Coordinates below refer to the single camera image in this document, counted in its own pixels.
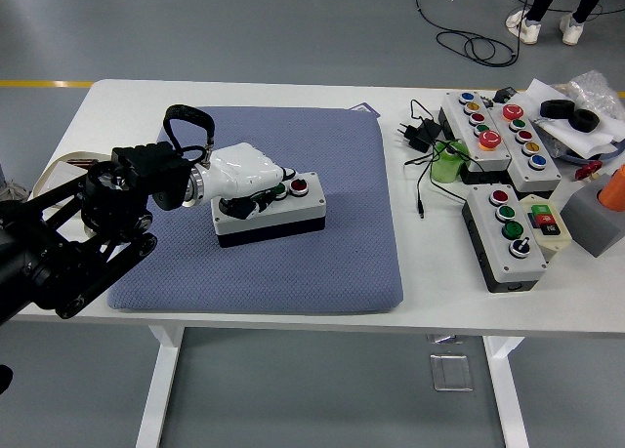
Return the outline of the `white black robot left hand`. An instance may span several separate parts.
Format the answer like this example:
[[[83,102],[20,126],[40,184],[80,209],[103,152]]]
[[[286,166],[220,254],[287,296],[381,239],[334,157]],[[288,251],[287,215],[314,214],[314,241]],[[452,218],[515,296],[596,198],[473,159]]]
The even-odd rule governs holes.
[[[277,187],[296,174],[292,168],[276,165],[250,143],[214,150],[195,169],[201,178],[196,183],[196,200],[203,204],[219,198],[227,206],[227,216],[239,220],[254,217],[271,203],[259,204],[253,196]]]

